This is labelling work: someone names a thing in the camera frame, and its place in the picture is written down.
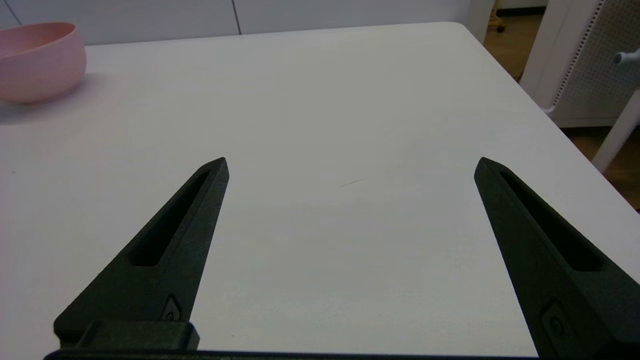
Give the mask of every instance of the pink bowl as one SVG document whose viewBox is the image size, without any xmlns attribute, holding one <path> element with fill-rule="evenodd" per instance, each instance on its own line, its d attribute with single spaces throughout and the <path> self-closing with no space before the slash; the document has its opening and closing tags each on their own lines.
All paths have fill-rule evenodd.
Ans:
<svg viewBox="0 0 640 360">
<path fill-rule="evenodd" d="M 0 100 L 45 102 L 69 93 L 86 69 L 80 32 L 67 22 L 0 31 Z"/>
</svg>

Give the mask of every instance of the white wall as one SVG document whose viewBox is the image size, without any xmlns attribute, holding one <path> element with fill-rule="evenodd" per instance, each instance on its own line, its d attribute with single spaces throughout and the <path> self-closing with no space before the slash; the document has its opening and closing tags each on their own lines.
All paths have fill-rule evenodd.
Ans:
<svg viewBox="0 0 640 360">
<path fill-rule="evenodd" d="M 535 8 L 538 6 L 546 6 L 549 0 L 502 0 L 500 2 L 501 9 L 514 8 Z"/>
<path fill-rule="evenodd" d="M 243 34 L 454 21 L 484 40 L 493 0 L 236 0 Z"/>
<path fill-rule="evenodd" d="M 77 24 L 87 44 L 238 34 L 232 0 L 7 0 L 7 3 L 23 24 L 50 21 Z"/>
<path fill-rule="evenodd" d="M 18 21 L 13 17 L 9 7 L 3 0 L 0 0 L 0 29 L 12 28 L 18 25 Z"/>
<path fill-rule="evenodd" d="M 23 24 L 77 24 L 87 44 L 453 21 L 483 42 L 493 0 L 0 0 Z M 15 26 L 5 6 L 0 26 Z"/>
</svg>

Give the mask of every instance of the chair leg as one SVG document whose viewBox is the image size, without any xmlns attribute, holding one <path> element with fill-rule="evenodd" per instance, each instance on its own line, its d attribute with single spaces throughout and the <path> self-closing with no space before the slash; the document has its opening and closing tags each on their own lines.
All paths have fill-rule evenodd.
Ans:
<svg viewBox="0 0 640 360">
<path fill-rule="evenodd" d="M 616 123 L 609 131 L 604 143 L 598 149 L 596 156 L 591 161 L 598 171 L 604 173 L 609 167 L 609 164 L 625 144 L 631 132 L 636 128 L 638 121 L 640 120 L 640 88 L 636 88 L 631 99 L 625 106 L 624 110 L 620 114 L 620 117 L 616 120 Z"/>
</svg>

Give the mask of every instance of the table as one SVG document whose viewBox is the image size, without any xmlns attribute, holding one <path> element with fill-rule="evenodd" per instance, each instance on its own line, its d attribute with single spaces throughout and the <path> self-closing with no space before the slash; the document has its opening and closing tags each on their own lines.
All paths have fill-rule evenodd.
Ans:
<svg viewBox="0 0 640 360">
<path fill-rule="evenodd" d="M 640 279 L 636 212 L 459 24 L 87 54 L 67 98 L 0 107 L 2 358 L 55 350 L 55 317 L 220 156 L 202 349 L 535 356 L 481 156 Z"/>
</svg>

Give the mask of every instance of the scratch mark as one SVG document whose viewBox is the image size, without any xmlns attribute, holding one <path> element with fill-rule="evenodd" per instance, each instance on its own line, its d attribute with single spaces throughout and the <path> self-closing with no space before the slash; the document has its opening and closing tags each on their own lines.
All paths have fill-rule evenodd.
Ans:
<svg viewBox="0 0 640 360">
<path fill-rule="evenodd" d="M 351 185 L 351 184 L 357 183 L 357 182 L 362 181 L 362 180 L 364 180 L 364 179 L 354 180 L 354 181 L 352 181 L 352 182 L 350 182 L 350 183 L 346 183 L 346 184 L 344 184 L 344 185 L 340 185 L 340 186 L 338 186 L 338 187 L 339 187 L 339 188 L 343 188 L 343 187 L 345 187 L 345 186 L 349 186 L 349 185 Z"/>
</svg>

